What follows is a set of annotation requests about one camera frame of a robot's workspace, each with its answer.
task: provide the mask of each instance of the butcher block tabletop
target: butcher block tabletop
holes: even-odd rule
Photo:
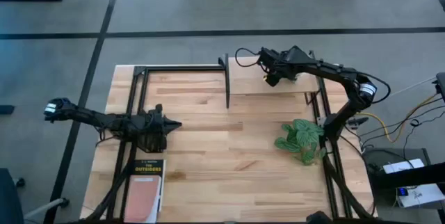
[[[105,113],[125,113],[133,69],[132,65],[116,66]],[[231,80],[235,92],[228,109],[223,71],[150,72],[145,110],[162,104],[169,119],[182,122],[182,127],[168,134],[164,153],[136,153],[136,159],[166,160],[158,222],[295,222],[305,221],[316,211],[331,215],[323,165],[304,166],[291,153],[274,146],[277,137],[286,136],[281,124],[296,118],[315,121],[305,93],[318,90],[316,78],[303,77],[305,82],[297,81],[300,85],[290,90],[280,87],[278,93],[270,93],[267,88],[261,93],[262,85],[254,83],[262,79],[248,79],[239,73],[244,71],[253,72],[236,67],[230,70],[231,79],[238,80]],[[347,97],[339,84],[325,83],[334,113]],[[137,104],[138,90],[135,98]],[[318,103],[323,115],[321,99]],[[358,147],[352,134],[344,131],[343,135]],[[119,144],[111,139],[97,146],[81,218],[89,215],[110,189]],[[349,189],[371,211],[373,196],[360,156],[345,141],[339,141],[339,149]],[[116,217],[123,188],[116,200]],[[336,193],[342,215],[338,190]]]

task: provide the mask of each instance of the book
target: book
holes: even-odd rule
[[[165,160],[135,160],[124,222],[155,223],[162,207]]]

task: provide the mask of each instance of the green leaf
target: green leaf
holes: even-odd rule
[[[313,124],[311,126],[311,132],[314,132],[316,134],[318,134],[319,136],[322,136],[323,134],[325,134],[325,130],[323,130],[323,128]]]
[[[308,120],[296,119],[296,120],[293,120],[293,128],[295,128],[295,130],[297,130],[297,131],[299,131],[299,130],[306,130],[306,129],[309,128],[309,125],[311,123],[312,122],[310,122]]]
[[[278,137],[275,140],[275,147],[278,147],[279,149],[287,150],[290,152],[299,152],[300,151],[300,147],[298,145],[287,142],[286,139],[283,137]]]
[[[305,165],[310,165],[314,162],[314,151],[306,151],[302,154],[302,161]]]
[[[326,155],[326,147],[324,147],[324,148],[320,149],[320,151],[318,151],[319,159],[322,159],[325,155]]]
[[[318,143],[311,143],[311,150],[315,152],[317,149]]]
[[[309,132],[307,140],[310,143],[317,143],[318,144],[318,141],[319,141],[318,134],[316,134],[314,132]]]
[[[297,131],[297,143],[301,147],[306,147],[307,145],[309,145],[309,137],[310,137],[309,132],[305,130]]]
[[[290,143],[293,143],[295,145],[298,145],[298,143],[297,143],[297,131],[292,129],[289,132],[289,134],[287,135],[286,141],[288,141]]]
[[[283,128],[283,130],[288,133],[293,130],[291,125],[289,125],[289,124],[283,124],[283,125],[281,125],[281,128]]]

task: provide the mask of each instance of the yellow cable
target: yellow cable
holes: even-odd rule
[[[357,115],[367,115],[367,116],[371,116],[372,118],[375,118],[376,120],[378,120],[380,122],[380,124],[382,125],[384,131],[385,131],[385,135],[388,138],[389,142],[393,142],[390,137],[389,137],[389,133],[388,133],[388,129],[386,124],[383,122],[383,120],[381,120],[378,116],[376,116],[375,114],[372,113],[357,113]]]
[[[437,93],[435,93],[434,95],[431,95],[431,96],[429,96],[428,98],[426,98],[426,100],[422,101],[419,105],[417,105],[416,107],[414,107],[414,108],[413,108],[413,109],[406,115],[405,118],[409,118],[409,117],[413,114],[413,112],[415,112],[417,109],[419,109],[419,107],[421,107],[422,105],[427,104],[428,102],[430,102],[430,100],[432,100],[436,95],[437,95]],[[395,139],[394,141],[392,141],[392,142],[396,142],[396,141],[398,140],[398,138],[401,136],[403,127],[405,126],[405,123],[406,123],[406,121],[404,121],[404,122],[402,123],[402,125],[400,126],[400,130],[398,131],[398,134],[397,134],[396,139]]]
[[[414,108],[413,108],[413,109],[406,115],[405,118],[409,118],[409,117],[413,114],[413,112],[415,112],[417,109],[419,109],[422,105],[427,104],[428,102],[430,102],[430,100],[432,100],[436,95],[437,95],[437,94],[434,94],[434,95],[432,95],[432,96],[429,96],[429,97],[426,98],[424,101],[422,101],[421,103],[419,103],[417,106],[415,106],[415,107],[414,107]],[[383,120],[381,120],[378,116],[376,116],[375,114],[372,114],[372,113],[365,113],[365,112],[357,113],[357,115],[367,115],[367,116],[371,116],[372,118],[375,118],[376,120],[378,120],[378,121],[380,122],[380,124],[382,125],[384,131],[385,131],[385,136],[387,137],[388,141],[391,142],[391,143],[395,143],[395,142],[400,138],[400,136],[401,136],[401,134],[402,134],[403,127],[405,126],[405,122],[406,122],[406,121],[404,121],[404,122],[402,123],[402,125],[400,126],[400,129],[399,129],[399,131],[398,131],[397,137],[396,137],[394,140],[391,140],[391,138],[389,137],[389,132],[388,132],[388,129],[387,129],[386,124],[385,124],[385,123],[383,122]]]

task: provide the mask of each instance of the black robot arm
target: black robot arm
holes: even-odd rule
[[[367,76],[343,65],[333,65],[310,58],[299,47],[293,46],[288,51],[277,52],[261,48],[257,64],[266,73],[265,81],[275,86],[281,78],[295,81],[297,74],[306,72],[340,83],[346,91],[348,102],[338,113],[328,115],[324,122],[325,136],[331,141],[339,138],[346,121],[364,110],[373,102],[377,88]]]
[[[125,141],[136,139],[138,147],[145,152],[162,152],[167,148],[167,134],[181,126],[180,122],[162,115],[161,104],[139,115],[103,114],[77,106],[66,98],[50,100],[44,110],[44,119],[51,123],[74,120],[100,130],[107,129]]]

